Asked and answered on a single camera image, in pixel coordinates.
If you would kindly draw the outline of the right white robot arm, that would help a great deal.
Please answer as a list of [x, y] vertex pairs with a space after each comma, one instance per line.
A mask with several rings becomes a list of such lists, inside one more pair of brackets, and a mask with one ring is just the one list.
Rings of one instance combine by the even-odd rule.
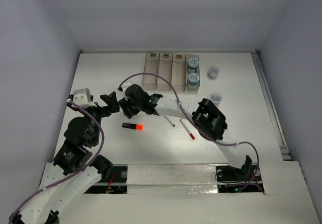
[[218, 146], [236, 179], [242, 180], [250, 174], [251, 158], [239, 151], [236, 142], [231, 142], [226, 117], [209, 99], [179, 102], [161, 94], [149, 95], [141, 86], [129, 82], [123, 83], [118, 90], [124, 94], [119, 105], [129, 119], [144, 112], [147, 115], [171, 116], [191, 121], [203, 138]]

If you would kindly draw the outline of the red cap white marker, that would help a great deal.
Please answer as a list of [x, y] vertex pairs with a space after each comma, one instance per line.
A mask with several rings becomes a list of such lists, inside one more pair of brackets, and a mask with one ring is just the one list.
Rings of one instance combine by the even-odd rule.
[[183, 126], [183, 128], [185, 129], [185, 131], [188, 133], [188, 135], [190, 136], [190, 138], [192, 140], [195, 139], [195, 136], [193, 135], [193, 133], [190, 131], [190, 129], [187, 127], [187, 125], [184, 123], [183, 119], [180, 119], [180, 123]]

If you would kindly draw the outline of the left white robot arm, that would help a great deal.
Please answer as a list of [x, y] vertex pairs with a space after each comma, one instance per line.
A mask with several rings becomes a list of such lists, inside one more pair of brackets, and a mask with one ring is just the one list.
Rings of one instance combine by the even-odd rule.
[[93, 102], [88, 89], [76, 90], [67, 106], [82, 114], [72, 119], [64, 133], [65, 141], [45, 174], [40, 188], [10, 216], [10, 223], [60, 223], [70, 206], [95, 183], [111, 177], [113, 164], [88, 149], [103, 147], [101, 120], [119, 112], [116, 93], [101, 95], [106, 105]]

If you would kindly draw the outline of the blue label putty jar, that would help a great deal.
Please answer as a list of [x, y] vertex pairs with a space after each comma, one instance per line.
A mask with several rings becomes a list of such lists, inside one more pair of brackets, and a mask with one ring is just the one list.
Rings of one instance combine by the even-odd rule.
[[200, 82], [200, 77], [197, 73], [190, 73], [187, 77], [187, 88], [195, 89], [198, 87]]
[[196, 73], [199, 68], [199, 59], [197, 57], [190, 57], [187, 59], [186, 71], [189, 73]]

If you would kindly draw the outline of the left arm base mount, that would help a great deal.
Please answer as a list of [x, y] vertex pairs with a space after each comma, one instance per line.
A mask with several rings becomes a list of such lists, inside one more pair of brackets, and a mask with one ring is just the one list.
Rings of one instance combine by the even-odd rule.
[[86, 191], [86, 194], [126, 194], [127, 175], [127, 165], [114, 166], [109, 178], [95, 183]]

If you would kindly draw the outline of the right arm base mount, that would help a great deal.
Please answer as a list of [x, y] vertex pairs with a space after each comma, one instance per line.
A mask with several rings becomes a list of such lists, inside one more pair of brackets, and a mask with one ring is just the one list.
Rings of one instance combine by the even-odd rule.
[[251, 165], [249, 173], [244, 174], [240, 169], [233, 168], [229, 165], [216, 166], [217, 181], [221, 183], [237, 183], [249, 181], [254, 175], [256, 165]]

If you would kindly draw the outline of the blue cap white marker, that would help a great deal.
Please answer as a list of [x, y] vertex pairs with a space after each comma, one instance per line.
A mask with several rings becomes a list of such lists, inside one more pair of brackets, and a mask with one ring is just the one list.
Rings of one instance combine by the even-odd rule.
[[172, 127], [176, 126], [167, 116], [164, 116], [164, 118]]

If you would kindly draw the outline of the clear jar of clips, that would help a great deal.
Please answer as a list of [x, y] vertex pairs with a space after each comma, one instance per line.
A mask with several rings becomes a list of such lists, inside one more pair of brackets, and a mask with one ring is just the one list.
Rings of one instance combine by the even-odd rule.
[[210, 96], [210, 100], [216, 107], [218, 107], [222, 101], [222, 96], [219, 93], [213, 93]]
[[214, 78], [216, 78], [216, 77], [219, 75], [219, 73], [220, 73], [220, 69], [219, 69], [219, 67], [217, 67], [217, 66], [215, 66], [215, 65], [212, 65], [212, 66], [209, 68], [207, 75], [208, 75], [208, 77], [209, 77], [210, 79], [214, 79]]

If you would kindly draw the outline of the orange cap black highlighter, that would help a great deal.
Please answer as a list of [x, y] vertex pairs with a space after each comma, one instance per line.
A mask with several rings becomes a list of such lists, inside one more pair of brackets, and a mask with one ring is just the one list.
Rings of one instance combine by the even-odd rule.
[[143, 130], [143, 125], [141, 125], [141, 124], [123, 123], [122, 127], [127, 128], [127, 129], [134, 129], [134, 130], [138, 130], [138, 131]]

